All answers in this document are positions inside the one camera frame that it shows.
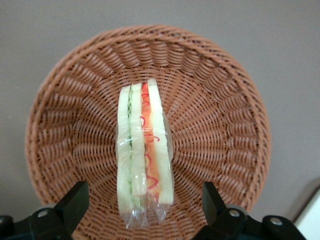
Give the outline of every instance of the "woven basket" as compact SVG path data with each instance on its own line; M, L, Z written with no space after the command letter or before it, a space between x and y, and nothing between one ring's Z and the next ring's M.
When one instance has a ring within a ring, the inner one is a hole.
M115 134L120 89L155 78L172 132L174 205L164 223L125 230L117 206ZM220 47L165 25L100 33L65 56L35 98L25 153L43 204L80 180L90 207L77 239L190 239L206 224L202 184L250 210L267 177L269 123L241 65Z

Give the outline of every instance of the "wrapped sandwich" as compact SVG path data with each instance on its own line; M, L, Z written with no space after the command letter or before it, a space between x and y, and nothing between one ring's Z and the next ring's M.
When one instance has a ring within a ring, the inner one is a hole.
M173 153L155 79L121 89L116 155L118 208L127 228L163 221L174 202Z

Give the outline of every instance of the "black clamp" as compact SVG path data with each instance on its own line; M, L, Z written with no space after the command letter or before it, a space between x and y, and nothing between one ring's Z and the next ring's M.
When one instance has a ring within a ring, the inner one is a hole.
M306 240L285 217L269 215L258 222L228 208L212 182L203 184L202 209L208 225L193 240Z
M88 207L88 183L79 181L54 208L42 208L16 223L11 216L0 216L0 240L72 240Z

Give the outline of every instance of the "bread slice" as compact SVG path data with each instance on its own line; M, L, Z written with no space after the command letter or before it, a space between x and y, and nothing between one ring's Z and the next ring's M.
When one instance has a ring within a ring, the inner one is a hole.
M118 113L117 113L117 200L120 214L131 213L134 209L132 199L131 180L131 151L132 147L128 139L130 138L130 122L128 117L128 104L131 86L121 89Z
M167 146L164 113L156 80L153 78L149 79L147 84L150 97L150 120L152 122L153 135L159 139L159 141L154 141L160 184L159 203L171 205L174 201L174 181Z

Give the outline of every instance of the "basket rim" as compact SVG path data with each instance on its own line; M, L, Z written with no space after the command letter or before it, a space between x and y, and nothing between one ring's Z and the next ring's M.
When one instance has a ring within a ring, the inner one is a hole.
M52 94L57 81L60 80L65 69L70 68L74 62L78 61L81 57L95 51L99 47L102 47L102 45L107 46L115 42L131 42L134 40L160 40L163 42L177 43L183 47L196 51L208 59L214 59L214 56L219 54L220 56L223 56L225 61L228 62L228 64L224 65L224 67L226 67L230 73L247 79L246 82L242 84L243 87L241 87L241 89L248 97L247 101L249 102L251 110L253 111L253 117L256 120L255 123L257 124L257 129L264 130L264 132L258 132L259 148L257 149L257 156L258 158L261 156L266 156L266 159L268 160L264 164L265 168L259 169L260 172L262 171L264 174L259 176L256 186L252 186L255 188L255 190L251 191L252 195L250 199L254 199L255 201L248 206L248 210L250 210L253 204L257 201L258 196L261 194L261 191L267 180L271 156L270 124L260 93L245 69L235 60L234 57L232 57L217 44L183 28L164 24L131 25L100 32L92 38L84 41L77 47L73 48L51 69L44 82L40 85L31 106L26 125L24 145L24 153L26 156L29 176L40 201L44 202L37 189L43 185L41 190L45 193L47 193L48 190L41 181L37 182L35 176L32 174L32 170L38 172L40 170L39 166L33 163L33 160L37 159L36 133L38 132L38 122L42 112L44 111L45 104ZM222 61L218 62L217 59L214 59L214 61L218 64L226 63Z

